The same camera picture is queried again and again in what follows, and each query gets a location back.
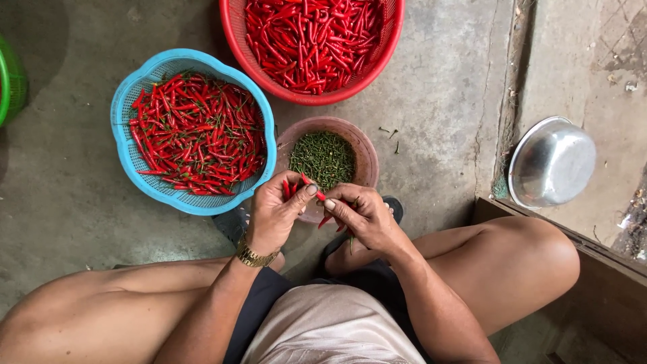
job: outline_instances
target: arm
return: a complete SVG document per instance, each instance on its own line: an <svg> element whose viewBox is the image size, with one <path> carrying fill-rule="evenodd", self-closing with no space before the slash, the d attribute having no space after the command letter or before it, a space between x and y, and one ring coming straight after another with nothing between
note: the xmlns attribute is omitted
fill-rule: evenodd
<svg viewBox="0 0 647 364"><path fill-rule="evenodd" d="M283 200L283 180L296 183L301 175L284 171L254 192L247 229L247 246L268 256L287 240L297 215L316 194L316 185L303 186ZM180 320L157 353L153 364L222 363L249 289L261 268L232 257L207 292Z"/></svg>
<svg viewBox="0 0 647 364"><path fill-rule="evenodd" d="M154 364L221 363L261 268L232 259L164 342Z"/></svg>
<svg viewBox="0 0 647 364"><path fill-rule="evenodd" d="M388 258L400 280L416 336L432 359L450 363L499 363L480 324L400 229L372 188L342 183L326 193L326 214L353 229L367 247ZM337 199L357 200L353 211Z"/></svg>
<svg viewBox="0 0 647 364"><path fill-rule="evenodd" d="M418 340L436 361L500 363L480 324L460 297L403 236L388 255L400 280Z"/></svg>

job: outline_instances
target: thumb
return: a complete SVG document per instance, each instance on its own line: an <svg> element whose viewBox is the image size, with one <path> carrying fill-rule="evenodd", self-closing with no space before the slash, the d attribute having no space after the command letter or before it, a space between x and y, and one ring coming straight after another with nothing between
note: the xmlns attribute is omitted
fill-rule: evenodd
<svg viewBox="0 0 647 364"><path fill-rule="evenodd" d="M319 186L314 183L302 187L291 199L287 200L285 203L285 210L289 214L294 214L295 216L301 212L301 209L310 202L314 195L319 191Z"/></svg>
<svg viewBox="0 0 647 364"><path fill-rule="evenodd" d="M357 231L360 225L364 222L364 217L362 215L353 211L350 206L338 199L327 198L323 202L323 207L355 231Z"/></svg>

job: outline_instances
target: plastic basket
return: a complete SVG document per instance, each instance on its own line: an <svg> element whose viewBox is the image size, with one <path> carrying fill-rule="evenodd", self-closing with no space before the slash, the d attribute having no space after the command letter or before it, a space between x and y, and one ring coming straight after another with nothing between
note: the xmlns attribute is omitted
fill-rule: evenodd
<svg viewBox="0 0 647 364"><path fill-rule="evenodd" d="M265 140L267 142L267 160L253 176L238 183L232 191L235 196L196 196L185 191L173 190L170 184L163 182L157 176L147 176L137 173L137 170L149 170L149 166L140 157L137 145L132 139L128 120L131 118L130 105L137 99L142 87L151 92L153 82L193 69L209 76L231 82L249 90L256 99L265 123ZM214 57L192 49L171 49L152 57L140 69L130 74L119 85L111 106L111 125L117 151L126 174L132 182L145 194L157 201L167 203L188 214L211 216L229 211L251 197L254 189L272 177L276 164L276 140L274 139L274 117L270 104L261 89L247 76L229 66L222 64Z"/></svg>
<svg viewBox="0 0 647 364"><path fill-rule="evenodd" d="M322 95L301 95L292 92L265 74L245 42L245 5L247 0L219 0L220 18L229 47L245 72L274 96L306 106L329 105L345 100L368 86L382 72L391 59L404 23L404 0L379 0L384 4L386 22L380 32L380 43L371 54L360 74L356 74L343 88Z"/></svg>
<svg viewBox="0 0 647 364"><path fill-rule="evenodd" d="M0 36L0 126L23 109L27 98L27 77L18 56Z"/></svg>

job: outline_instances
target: red plastic basket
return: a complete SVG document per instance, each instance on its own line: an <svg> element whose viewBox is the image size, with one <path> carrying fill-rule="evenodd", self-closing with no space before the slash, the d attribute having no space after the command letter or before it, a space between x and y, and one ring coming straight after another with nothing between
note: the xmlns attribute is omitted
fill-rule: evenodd
<svg viewBox="0 0 647 364"><path fill-rule="evenodd" d="M245 5L247 0L220 0L220 14L225 36L236 60L245 72L262 88L272 95L284 100L306 106L321 106L334 104L354 96L368 86L389 62L395 46L400 38L402 22L404 21L404 0L380 0L384 3L386 19L382 28L380 43L373 51L369 63L363 67L343 88L322 95L301 95L294 93L266 75L256 62L254 54L245 43Z"/></svg>

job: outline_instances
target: watch band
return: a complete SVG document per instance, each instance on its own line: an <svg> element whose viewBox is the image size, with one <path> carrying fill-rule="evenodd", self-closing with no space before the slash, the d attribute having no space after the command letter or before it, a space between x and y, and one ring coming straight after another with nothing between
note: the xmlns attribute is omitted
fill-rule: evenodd
<svg viewBox="0 0 647 364"><path fill-rule="evenodd" d="M279 255L280 250L275 251L271 255L268 256L262 256L258 255L255 252L253 252L249 247L247 246L247 242L245 240L245 235L243 234L241 236L241 239L238 241L238 248L236 249L236 256L238 259L240 259L241 262L243 262L246 266L250 267L267 267L270 265L272 261L276 258L277 255Z"/></svg>

